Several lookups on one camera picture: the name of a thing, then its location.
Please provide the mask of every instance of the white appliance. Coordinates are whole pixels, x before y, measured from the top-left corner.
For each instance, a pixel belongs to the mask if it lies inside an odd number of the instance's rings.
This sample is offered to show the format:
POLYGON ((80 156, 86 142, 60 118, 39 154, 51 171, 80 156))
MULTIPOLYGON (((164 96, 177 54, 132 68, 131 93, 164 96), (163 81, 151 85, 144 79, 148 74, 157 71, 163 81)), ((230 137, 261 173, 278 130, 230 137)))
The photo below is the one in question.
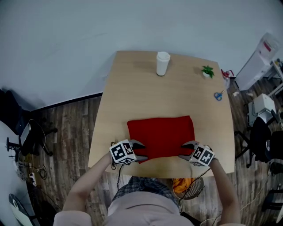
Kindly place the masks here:
POLYGON ((239 90, 248 90, 257 80, 267 72, 270 63, 259 52, 254 52, 245 66, 235 78, 239 90))
POLYGON ((271 67, 270 62, 279 50, 279 42, 266 33, 260 40, 255 52, 235 78, 239 90, 248 90, 271 67))
POLYGON ((267 95, 261 94, 248 104, 249 126, 252 126, 257 117, 265 123, 273 118, 271 111, 276 112, 274 101, 267 95))

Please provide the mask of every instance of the person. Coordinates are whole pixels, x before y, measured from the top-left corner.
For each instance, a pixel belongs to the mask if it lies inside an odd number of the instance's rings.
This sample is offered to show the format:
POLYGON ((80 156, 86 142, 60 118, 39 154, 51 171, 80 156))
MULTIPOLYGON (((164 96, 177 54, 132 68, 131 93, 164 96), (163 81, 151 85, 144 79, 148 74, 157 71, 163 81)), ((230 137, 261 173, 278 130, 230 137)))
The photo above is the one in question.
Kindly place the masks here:
MULTIPOLYGON (((91 226, 85 212, 85 201, 111 163, 111 154, 104 155, 71 188, 63 210, 55 215, 54 226, 91 226)), ((214 174, 222 215, 220 225, 239 226, 240 206, 236 191, 217 159, 210 168, 214 174)), ((170 190, 155 178, 131 177, 120 188, 108 208, 108 217, 103 225, 135 226, 193 226, 179 213, 177 202, 170 190)))

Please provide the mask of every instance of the green plant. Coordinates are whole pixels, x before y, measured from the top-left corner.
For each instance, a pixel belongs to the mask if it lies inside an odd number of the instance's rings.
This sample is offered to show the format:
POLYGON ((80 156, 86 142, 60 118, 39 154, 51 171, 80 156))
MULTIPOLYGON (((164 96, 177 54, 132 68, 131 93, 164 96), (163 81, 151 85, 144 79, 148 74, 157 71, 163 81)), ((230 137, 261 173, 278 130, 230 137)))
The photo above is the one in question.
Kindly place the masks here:
POLYGON ((208 74, 211 78, 213 78, 214 72, 213 72, 212 69, 213 69, 213 68, 211 68, 210 66, 207 66, 207 67, 206 67, 206 66, 203 66, 202 72, 208 74))

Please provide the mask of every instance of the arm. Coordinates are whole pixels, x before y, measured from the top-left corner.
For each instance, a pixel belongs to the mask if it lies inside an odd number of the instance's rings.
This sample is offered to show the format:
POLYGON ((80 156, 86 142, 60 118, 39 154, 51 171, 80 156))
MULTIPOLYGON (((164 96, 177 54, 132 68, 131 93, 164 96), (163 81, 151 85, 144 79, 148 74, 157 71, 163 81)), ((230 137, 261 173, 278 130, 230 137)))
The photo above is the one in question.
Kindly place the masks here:
POLYGON ((74 184, 65 201, 63 211, 85 211, 84 204, 90 192, 111 163, 110 152, 104 155, 88 172, 74 184))
POLYGON ((214 174, 223 207, 220 225, 241 223, 240 204, 234 186, 217 159, 213 159, 209 166, 214 174))

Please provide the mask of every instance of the cup lid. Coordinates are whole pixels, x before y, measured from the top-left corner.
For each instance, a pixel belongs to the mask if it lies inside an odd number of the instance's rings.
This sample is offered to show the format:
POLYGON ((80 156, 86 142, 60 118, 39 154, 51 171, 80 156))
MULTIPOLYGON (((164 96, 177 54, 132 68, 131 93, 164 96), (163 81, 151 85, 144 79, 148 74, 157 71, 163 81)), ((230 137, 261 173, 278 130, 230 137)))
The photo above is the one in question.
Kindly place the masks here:
POLYGON ((170 59, 170 54, 167 53, 167 52, 158 52, 158 53, 157 53, 157 57, 158 57, 160 60, 169 60, 169 59, 170 59))

